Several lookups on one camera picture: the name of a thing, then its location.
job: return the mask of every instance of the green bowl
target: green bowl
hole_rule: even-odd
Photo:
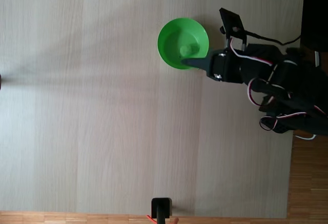
[[[190,18],[168,22],[158,36],[157,47],[161,58],[176,69],[189,69],[184,58],[202,58],[209,51],[209,37],[204,27]]]

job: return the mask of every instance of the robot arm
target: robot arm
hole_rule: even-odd
[[[290,49],[283,55],[272,45],[247,45],[247,35],[253,33],[244,30],[239,15],[225,9],[220,9],[220,13],[224,25],[220,30],[227,36],[225,49],[210,51],[205,58],[187,58],[181,62],[205,70],[207,77],[216,81],[245,83],[250,101],[266,113],[260,124],[269,130],[284,133],[300,129],[328,135],[326,73],[302,61],[296,50]],[[242,40],[243,51],[233,48],[233,37]],[[261,104],[254,102],[251,91],[266,94]]]

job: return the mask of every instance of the wire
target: wire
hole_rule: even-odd
[[[277,116],[277,119],[290,118],[290,117],[294,117],[294,116],[297,116],[297,115],[306,115],[306,114],[307,114],[306,112],[296,112],[296,113],[289,114],[289,115]]]
[[[294,135],[295,137],[297,138],[300,138],[300,139],[304,139],[304,140],[312,140],[314,139],[317,135],[316,134],[313,134],[313,136],[311,138],[304,138],[304,137],[301,137],[301,136],[298,136],[298,135]]]
[[[318,106],[314,105],[314,108],[320,111],[322,114],[327,115],[323,110],[321,110]]]
[[[150,220],[152,223],[157,224],[157,221],[155,221],[152,217],[149,215],[146,215],[147,219]]]
[[[294,42],[298,41],[301,38],[301,35],[300,35],[300,36],[298,36],[296,39],[294,39],[292,41],[288,41],[286,43],[282,43],[282,42],[280,42],[280,41],[278,41],[276,39],[263,37],[261,35],[258,35],[256,33],[252,33],[252,32],[246,31],[246,30],[244,30],[244,32],[245,32],[246,35],[248,35],[250,37],[254,37],[254,38],[258,38],[258,39],[262,39],[262,40],[266,40],[266,41],[271,41],[271,42],[277,43],[277,44],[279,44],[281,46],[289,45],[291,43],[294,43]]]
[[[230,49],[233,51],[233,53],[235,53],[236,56],[241,57],[241,58],[247,58],[247,59],[250,59],[250,60],[254,60],[254,61],[257,61],[257,62],[260,62],[260,63],[267,64],[269,66],[272,66],[273,63],[268,61],[268,60],[265,60],[265,59],[262,59],[262,58],[259,58],[259,57],[255,57],[255,56],[245,56],[245,55],[238,54],[236,52],[236,50],[232,47],[232,42],[233,42],[233,38],[231,38],[231,40],[230,40]]]
[[[248,99],[251,101],[252,104],[256,105],[256,106],[261,106],[260,104],[256,103],[252,97],[252,83],[256,78],[251,79],[251,81],[248,83],[247,86],[247,96]]]
[[[275,123],[274,123],[274,125],[273,125],[273,128],[271,128],[271,129],[266,129],[266,128],[264,128],[264,127],[262,126],[262,119],[263,119],[263,118],[272,118],[272,119],[276,119],[276,121],[275,121]],[[261,127],[262,129],[266,130],[266,131],[274,130],[274,129],[276,128],[277,123],[278,123],[278,119],[275,118],[275,117],[272,117],[272,116],[263,116],[263,117],[260,119],[260,127]]]
[[[252,104],[254,104],[256,106],[261,106],[261,104],[258,104],[257,102],[255,102],[255,100],[252,97],[252,83],[253,83],[253,81],[255,79],[256,78],[251,79],[250,82],[248,83],[248,86],[247,86],[247,96],[248,96],[248,99],[251,101]],[[271,96],[271,98],[269,99],[269,101],[267,102],[266,105],[269,105],[274,99],[275,99],[275,97],[274,96]]]
[[[146,215],[147,219],[150,220],[152,223],[157,224],[157,221],[155,221],[152,217],[150,217],[149,215]],[[170,224],[177,224],[179,221],[179,218],[175,218],[174,221]]]

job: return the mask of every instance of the wood grain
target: wood grain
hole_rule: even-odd
[[[302,0],[0,0],[0,209],[285,217],[292,134],[265,133],[245,86],[160,60],[162,26],[220,7],[281,41]]]

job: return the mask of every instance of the black stand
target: black stand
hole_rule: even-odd
[[[157,219],[157,224],[165,224],[165,218],[170,218],[171,199],[168,197],[152,199],[152,218]]]

